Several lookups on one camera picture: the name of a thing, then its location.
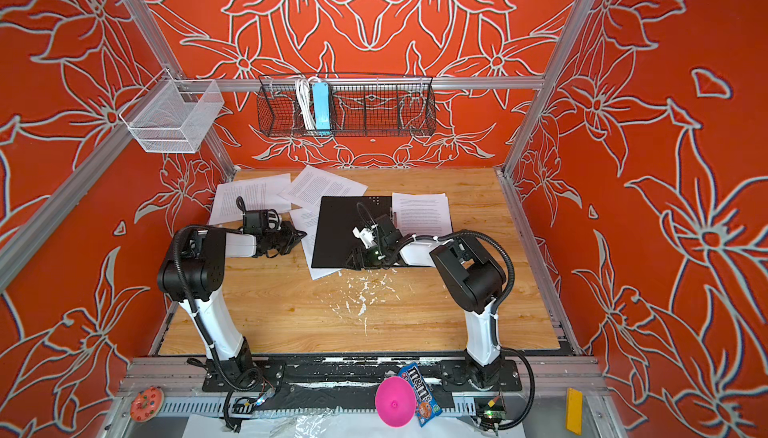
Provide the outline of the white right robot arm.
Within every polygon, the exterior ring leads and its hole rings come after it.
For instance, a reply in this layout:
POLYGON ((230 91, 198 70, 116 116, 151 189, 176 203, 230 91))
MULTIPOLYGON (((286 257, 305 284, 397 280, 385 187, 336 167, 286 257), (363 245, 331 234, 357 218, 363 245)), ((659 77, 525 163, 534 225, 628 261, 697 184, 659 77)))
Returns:
POLYGON ((346 266, 355 270, 436 269, 464 312, 465 381, 480 390, 496 385, 504 362, 498 311, 515 283, 514 265, 504 248, 489 235, 467 229, 442 236, 405 235, 388 216, 374 217, 361 200, 356 209, 362 224, 354 228, 353 235, 361 244, 349 253, 346 266))

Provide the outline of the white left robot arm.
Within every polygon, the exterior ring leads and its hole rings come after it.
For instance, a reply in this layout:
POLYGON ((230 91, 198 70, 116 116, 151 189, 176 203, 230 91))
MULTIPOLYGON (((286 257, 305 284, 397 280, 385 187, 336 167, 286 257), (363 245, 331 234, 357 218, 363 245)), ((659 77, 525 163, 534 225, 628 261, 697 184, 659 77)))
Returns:
POLYGON ((206 350, 204 367, 215 384, 244 391, 261 379, 261 370, 223 296, 226 260, 287 255, 307 233, 275 209, 249 209, 241 196, 235 204, 242 213, 240 228, 188 225, 174 234, 157 284, 194 323, 206 350))

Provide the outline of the blue folder black inside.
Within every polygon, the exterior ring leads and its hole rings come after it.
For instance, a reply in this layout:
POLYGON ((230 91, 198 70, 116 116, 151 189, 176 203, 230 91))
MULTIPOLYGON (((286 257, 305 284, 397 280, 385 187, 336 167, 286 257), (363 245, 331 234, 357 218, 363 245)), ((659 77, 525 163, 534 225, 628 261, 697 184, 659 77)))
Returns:
POLYGON ((313 268, 346 268, 346 261, 362 241, 353 234, 354 228, 365 227, 357 204, 361 202, 374 218, 390 214, 390 196, 323 196, 320 201, 313 268))

